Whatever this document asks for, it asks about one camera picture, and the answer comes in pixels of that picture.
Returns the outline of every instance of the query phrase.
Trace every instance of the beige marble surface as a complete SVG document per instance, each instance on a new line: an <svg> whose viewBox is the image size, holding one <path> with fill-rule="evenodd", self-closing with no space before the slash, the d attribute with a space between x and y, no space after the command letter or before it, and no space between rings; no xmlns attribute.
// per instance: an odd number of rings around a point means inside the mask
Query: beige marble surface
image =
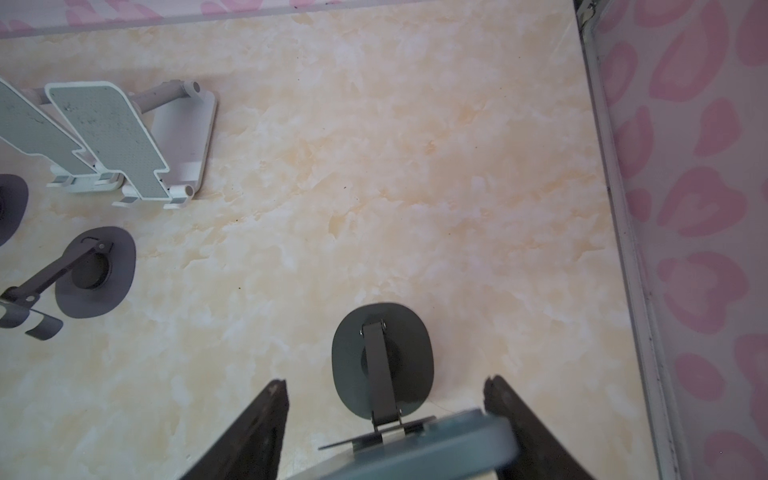
<svg viewBox="0 0 768 480"><path fill-rule="evenodd" d="M0 332L0 477L176 478L272 378L282 478L367 421L333 388L354 308L424 320L415 415L481 405L502 374L599 479L653 478L634 343L570 0L440 0L0 41L22 87L196 78L220 97L184 210L29 182L2 287L83 230L136 240L127 299L52 340ZM60 314L52 292L38 303Z"/></svg>

